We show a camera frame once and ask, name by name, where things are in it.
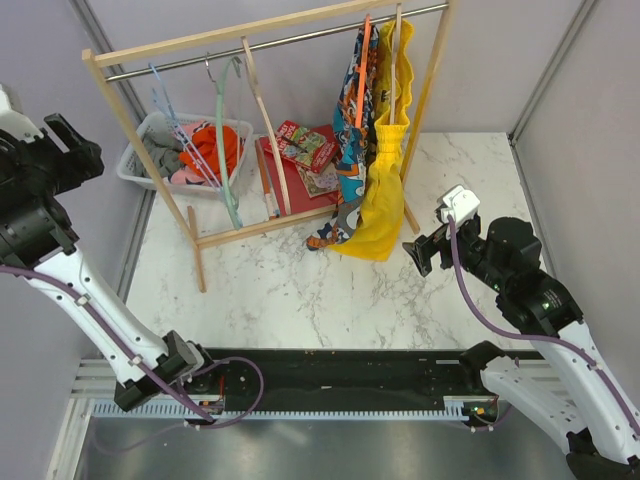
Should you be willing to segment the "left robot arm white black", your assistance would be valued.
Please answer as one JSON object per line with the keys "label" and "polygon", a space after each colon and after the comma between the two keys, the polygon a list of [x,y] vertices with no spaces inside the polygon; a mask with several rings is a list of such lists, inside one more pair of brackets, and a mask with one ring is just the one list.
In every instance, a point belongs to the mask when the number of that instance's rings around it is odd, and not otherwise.
{"label": "left robot arm white black", "polygon": [[94,343],[116,376],[114,401],[124,411],[166,393],[204,422],[212,422],[188,396],[185,382],[208,393],[219,369],[191,341],[145,327],[94,269],[57,201],[104,172],[98,144],[60,114],[38,128],[23,114],[10,88],[1,88],[1,270],[20,276],[63,309]]}

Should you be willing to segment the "orange shorts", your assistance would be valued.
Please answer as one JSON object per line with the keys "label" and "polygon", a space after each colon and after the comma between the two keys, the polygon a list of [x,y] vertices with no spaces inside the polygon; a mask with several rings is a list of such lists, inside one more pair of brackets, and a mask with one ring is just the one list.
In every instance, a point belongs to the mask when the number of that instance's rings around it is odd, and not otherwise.
{"label": "orange shorts", "polygon": [[[199,150],[202,157],[210,166],[211,170],[220,181],[220,169],[218,153],[216,147],[216,128],[213,125],[204,127],[196,132],[192,137],[192,142]],[[224,140],[226,147],[226,162],[229,178],[236,171],[239,160],[244,153],[244,139],[236,133],[236,130],[228,125],[224,125]],[[181,162],[195,169],[192,160],[182,151],[179,156]]]}

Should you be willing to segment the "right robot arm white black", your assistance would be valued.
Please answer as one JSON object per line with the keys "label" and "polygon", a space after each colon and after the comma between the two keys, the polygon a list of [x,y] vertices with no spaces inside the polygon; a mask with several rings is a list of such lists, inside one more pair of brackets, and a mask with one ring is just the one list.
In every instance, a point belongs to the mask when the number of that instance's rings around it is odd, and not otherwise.
{"label": "right robot arm white black", "polygon": [[530,223],[501,217],[482,236],[478,216],[461,226],[447,220],[402,247],[422,276],[439,256],[472,314],[500,336],[530,342],[569,397],[533,380],[489,341],[462,355],[457,377],[465,391],[486,389],[506,400],[561,450],[575,478],[638,478],[639,410],[613,378],[568,289],[541,269],[541,242]]}

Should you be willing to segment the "blue wire hanger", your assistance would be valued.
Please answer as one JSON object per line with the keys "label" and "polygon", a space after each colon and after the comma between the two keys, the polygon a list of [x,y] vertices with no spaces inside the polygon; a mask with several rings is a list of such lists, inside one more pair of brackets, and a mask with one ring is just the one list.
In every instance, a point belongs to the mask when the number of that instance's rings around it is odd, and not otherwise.
{"label": "blue wire hanger", "polygon": [[162,92],[162,96],[160,96],[158,91],[155,88],[152,88],[152,98],[156,108],[167,118],[174,136],[181,143],[183,152],[186,153],[192,160],[195,170],[205,179],[205,182],[210,187],[219,191],[221,189],[220,181],[217,179],[208,163],[205,161],[199,150],[193,144],[191,137],[185,132],[181,123],[179,122],[178,116],[174,111],[164,81],[162,80],[156,67],[152,63],[149,63],[148,66],[155,76],[159,84],[159,88]]}

